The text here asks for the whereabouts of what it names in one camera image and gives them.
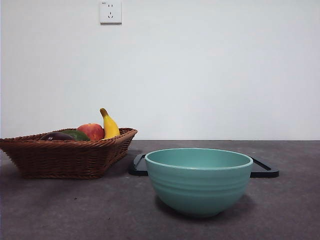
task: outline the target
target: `electrical socket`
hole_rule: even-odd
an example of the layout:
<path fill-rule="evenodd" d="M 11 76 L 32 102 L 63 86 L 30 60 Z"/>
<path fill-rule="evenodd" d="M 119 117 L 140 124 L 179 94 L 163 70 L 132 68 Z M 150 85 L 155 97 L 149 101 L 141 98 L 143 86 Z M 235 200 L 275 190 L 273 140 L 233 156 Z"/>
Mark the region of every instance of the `electrical socket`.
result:
<path fill-rule="evenodd" d="M 122 2 L 121 0 L 103 0 L 100 4 L 101 24 L 122 23 Z"/>

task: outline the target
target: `brown wicker basket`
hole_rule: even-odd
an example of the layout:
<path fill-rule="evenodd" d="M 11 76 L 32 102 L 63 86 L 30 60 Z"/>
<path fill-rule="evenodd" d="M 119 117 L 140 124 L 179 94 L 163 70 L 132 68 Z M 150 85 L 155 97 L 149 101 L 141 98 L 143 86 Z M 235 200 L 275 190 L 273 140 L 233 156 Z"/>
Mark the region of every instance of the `brown wicker basket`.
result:
<path fill-rule="evenodd" d="M 66 128 L 56 130 L 75 130 Z M 107 140 L 39 140 L 46 133 L 0 139 L 0 148 L 28 179 L 98 179 L 123 158 L 138 132 L 120 128 L 120 135 Z"/>

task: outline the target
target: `green mango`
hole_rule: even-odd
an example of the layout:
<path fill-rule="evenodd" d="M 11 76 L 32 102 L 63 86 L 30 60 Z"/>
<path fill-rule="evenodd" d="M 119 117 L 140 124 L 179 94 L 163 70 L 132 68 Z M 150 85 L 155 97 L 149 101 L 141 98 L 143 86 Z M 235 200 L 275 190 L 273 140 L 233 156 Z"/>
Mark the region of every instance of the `green mango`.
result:
<path fill-rule="evenodd" d="M 68 134 L 76 141 L 90 141 L 90 138 L 83 132 L 78 130 L 64 130 L 61 133 Z"/>

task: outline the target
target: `banana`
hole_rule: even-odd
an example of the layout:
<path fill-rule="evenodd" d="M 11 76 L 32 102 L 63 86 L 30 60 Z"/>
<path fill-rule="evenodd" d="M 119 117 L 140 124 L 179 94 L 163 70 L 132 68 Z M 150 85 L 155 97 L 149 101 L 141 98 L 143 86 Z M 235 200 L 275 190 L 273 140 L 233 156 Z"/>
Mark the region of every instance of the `banana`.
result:
<path fill-rule="evenodd" d="M 103 117 L 104 138 L 102 140 L 110 139 L 120 135 L 120 131 L 116 122 L 109 116 L 104 108 L 100 108 L 100 113 Z"/>

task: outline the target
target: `dark gray table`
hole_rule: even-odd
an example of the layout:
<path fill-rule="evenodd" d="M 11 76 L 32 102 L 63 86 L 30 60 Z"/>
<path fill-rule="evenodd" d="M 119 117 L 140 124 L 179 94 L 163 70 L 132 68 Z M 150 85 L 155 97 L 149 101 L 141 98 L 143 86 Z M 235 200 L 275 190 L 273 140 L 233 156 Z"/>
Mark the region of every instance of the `dark gray table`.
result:
<path fill-rule="evenodd" d="M 179 147 L 257 157 L 280 170 L 251 178 L 245 195 L 211 218 L 176 213 L 147 176 L 128 174 L 137 154 Z M 320 141 L 134 140 L 128 155 L 96 180 L 23 179 L 2 152 L 4 240 L 320 239 Z"/>

